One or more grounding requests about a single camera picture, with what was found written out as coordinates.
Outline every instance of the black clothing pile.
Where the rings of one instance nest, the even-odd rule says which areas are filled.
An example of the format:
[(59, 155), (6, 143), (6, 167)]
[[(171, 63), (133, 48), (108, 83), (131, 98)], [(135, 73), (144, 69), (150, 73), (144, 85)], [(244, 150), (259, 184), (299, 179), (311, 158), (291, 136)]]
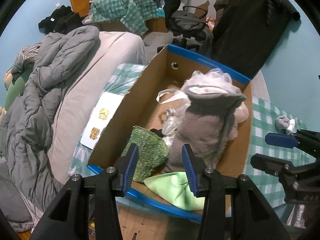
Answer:
[(39, 23), (39, 29), (44, 29), (44, 33), (68, 34), (74, 29), (83, 26), (82, 19), (78, 13), (72, 11), (71, 7), (62, 5), (53, 13)]
[(288, 0), (217, 0), (211, 58), (253, 78), (289, 21), (300, 14)]

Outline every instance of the gold sticker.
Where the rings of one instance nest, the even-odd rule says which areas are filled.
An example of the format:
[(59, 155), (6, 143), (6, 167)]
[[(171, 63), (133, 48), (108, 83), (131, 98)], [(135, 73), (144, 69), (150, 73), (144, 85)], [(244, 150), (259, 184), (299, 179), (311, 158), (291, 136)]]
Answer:
[(99, 112), (99, 119), (102, 119), (103, 121), (107, 119), (109, 115), (109, 110), (106, 108), (102, 108)]
[(96, 140), (98, 138), (97, 136), (99, 135), (99, 133), (100, 130), (98, 128), (93, 127), (91, 130), (90, 139)]

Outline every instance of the glittery green scrubbing cloth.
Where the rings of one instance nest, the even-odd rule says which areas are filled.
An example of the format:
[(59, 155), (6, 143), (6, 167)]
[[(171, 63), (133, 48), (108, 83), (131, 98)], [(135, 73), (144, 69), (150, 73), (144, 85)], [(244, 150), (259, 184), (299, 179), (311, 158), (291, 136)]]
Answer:
[(133, 180), (143, 182), (151, 176), (155, 167), (164, 163), (168, 155), (168, 148), (159, 136), (139, 126), (133, 127), (130, 140), (121, 156), (127, 154), (132, 143), (139, 146), (139, 159)]

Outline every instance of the light blue wall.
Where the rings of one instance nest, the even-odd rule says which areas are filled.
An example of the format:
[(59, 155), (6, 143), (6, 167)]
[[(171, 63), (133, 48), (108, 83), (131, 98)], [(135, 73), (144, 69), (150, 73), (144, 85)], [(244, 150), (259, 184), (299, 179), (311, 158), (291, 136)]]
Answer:
[(291, 21), (262, 68), (271, 103), (320, 131), (320, 37), (294, 0), (301, 21)]
[(4, 74), (11, 68), (19, 50), (39, 42), (44, 34), (38, 23), (50, 16), (56, 4), (71, 6), (70, 0), (26, 0), (13, 16), (0, 37), (0, 106), (4, 105), (6, 89)]

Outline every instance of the green checkered tablecloth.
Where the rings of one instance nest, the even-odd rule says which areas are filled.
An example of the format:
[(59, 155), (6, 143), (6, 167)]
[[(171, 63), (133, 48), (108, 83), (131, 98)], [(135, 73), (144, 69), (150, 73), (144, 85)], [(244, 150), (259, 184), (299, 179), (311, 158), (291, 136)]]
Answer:
[(92, 22), (120, 21), (139, 36), (148, 30), (146, 20), (158, 18), (153, 0), (96, 0), (91, 10)]
[(287, 114), (285, 111), (273, 106), (261, 98), (252, 96), (252, 124), (248, 159), (244, 173), (247, 174), (257, 185), (259, 190), (268, 200), (272, 207), (284, 204), (284, 190), (278, 181), (278, 177), (268, 175), (263, 171), (254, 169), (250, 164), (250, 159), (256, 153), (270, 157), (276, 157), (291, 161), (294, 166), (305, 165), (315, 162), (315, 158), (305, 152), (293, 148), (282, 148), (267, 145), (264, 138), (269, 132), (277, 133), (275, 127), (276, 118), (280, 115), (294, 118), (295, 129), (306, 129), (306, 125), (298, 118)]
[[(138, 79), (140, 73), (145, 69), (145, 65), (121, 64), (106, 84), (104, 92), (110, 92), (124, 96)], [(80, 143), (80, 139), (76, 149), (73, 152), (72, 163), (69, 168), (69, 175), (75, 173), (81, 174), (83, 177), (95, 175), (87, 168), (87, 162), (92, 150)]]

